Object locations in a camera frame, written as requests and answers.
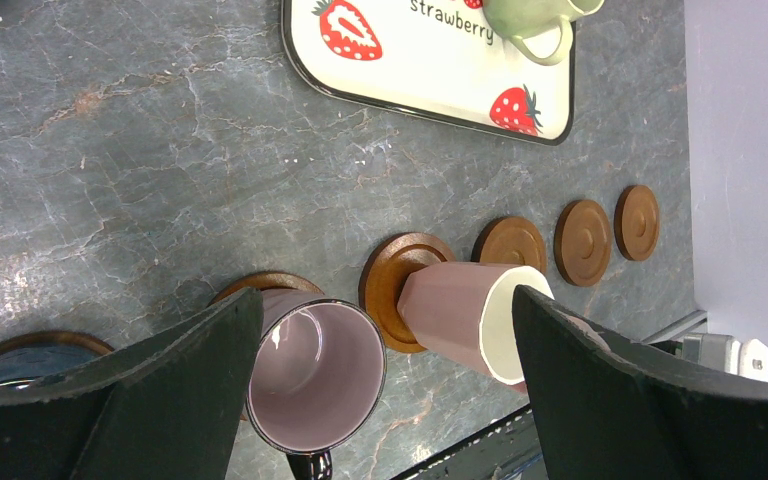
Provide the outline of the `brown grooved wooden coaster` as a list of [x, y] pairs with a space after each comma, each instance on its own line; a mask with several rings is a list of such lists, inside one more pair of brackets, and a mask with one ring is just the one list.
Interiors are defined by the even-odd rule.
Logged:
[[425, 350], [399, 314], [398, 300], [411, 274], [454, 259], [443, 240], [420, 232], [393, 235], [371, 253], [360, 277], [358, 296], [387, 347], [406, 354]]
[[548, 270], [542, 235], [531, 221], [520, 216], [500, 217], [487, 224], [475, 242], [471, 260], [530, 266], [542, 274]]
[[282, 271], [262, 271], [246, 275], [232, 282], [220, 291], [209, 304], [213, 305], [220, 302], [225, 297], [244, 288], [255, 288], [258, 290], [294, 289], [323, 294], [323, 291], [317, 285], [299, 275]]
[[597, 284], [610, 262], [612, 230], [603, 208], [593, 200], [570, 202], [554, 233], [554, 257], [563, 279], [574, 286]]
[[614, 232], [621, 254], [631, 261], [644, 261], [654, 252], [660, 232], [659, 205], [645, 185], [623, 190], [615, 208]]

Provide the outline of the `dark blue mug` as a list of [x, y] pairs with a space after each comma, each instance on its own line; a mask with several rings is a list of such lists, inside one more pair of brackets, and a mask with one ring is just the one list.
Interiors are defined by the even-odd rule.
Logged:
[[80, 366], [111, 348], [102, 345], [41, 342], [0, 350], [0, 389], [21, 390], [49, 375]]

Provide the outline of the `white strawberry print tray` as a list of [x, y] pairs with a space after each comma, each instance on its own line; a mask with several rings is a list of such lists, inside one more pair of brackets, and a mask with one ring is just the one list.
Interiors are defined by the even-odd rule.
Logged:
[[284, 1], [285, 49], [334, 98], [545, 145], [573, 123], [574, 58], [530, 61], [478, 1]]

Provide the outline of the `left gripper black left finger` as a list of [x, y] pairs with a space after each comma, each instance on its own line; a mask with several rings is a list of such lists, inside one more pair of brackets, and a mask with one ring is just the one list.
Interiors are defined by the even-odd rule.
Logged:
[[0, 479], [222, 479], [260, 340], [247, 288], [129, 347], [0, 389]]

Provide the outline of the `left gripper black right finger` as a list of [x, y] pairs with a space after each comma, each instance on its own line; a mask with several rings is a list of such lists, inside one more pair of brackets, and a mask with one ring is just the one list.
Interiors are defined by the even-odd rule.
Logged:
[[520, 285], [512, 322], [553, 479], [768, 479], [768, 383], [630, 340]]

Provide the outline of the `pale pink white mug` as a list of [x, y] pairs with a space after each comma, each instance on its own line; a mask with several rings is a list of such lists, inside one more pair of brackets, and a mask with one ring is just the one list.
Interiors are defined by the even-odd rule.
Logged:
[[512, 319], [519, 285], [554, 297], [531, 266], [438, 263], [408, 276], [397, 311], [426, 349], [525, 394]]

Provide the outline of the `dark walnut coaster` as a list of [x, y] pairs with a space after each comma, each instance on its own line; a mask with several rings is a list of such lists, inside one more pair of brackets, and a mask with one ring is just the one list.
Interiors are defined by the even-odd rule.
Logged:
[[114, 351], [107, 342], [87, 333], [66, 330], [46, 330], [27, 333], [0, 342], [0, 356], [24, 347], [39, 347], [43, 345], [66, 345], [81, 347], [97, 356]]

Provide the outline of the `lilac mug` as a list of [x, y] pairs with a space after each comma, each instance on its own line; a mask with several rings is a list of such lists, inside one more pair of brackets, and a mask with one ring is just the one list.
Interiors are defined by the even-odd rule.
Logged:
[[356, 305], [270, 289], [245, 415], [286, 455], [295, 479], [330, 479], [331, 451], [368, 420], [383, 391], [386, 347]]

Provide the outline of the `light green mug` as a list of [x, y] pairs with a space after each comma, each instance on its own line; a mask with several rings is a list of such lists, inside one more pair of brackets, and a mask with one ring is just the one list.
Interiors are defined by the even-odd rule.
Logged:
[[[527, 59], [554, 66], [565, 60], [573, 45], [573, 23], [598, 12], [603, 0], [486, 0], [482, 12], [487, 24], [502, 39], [512, 43]], [[527, 39], [558, 30], [554, 50], [537, 55]]]

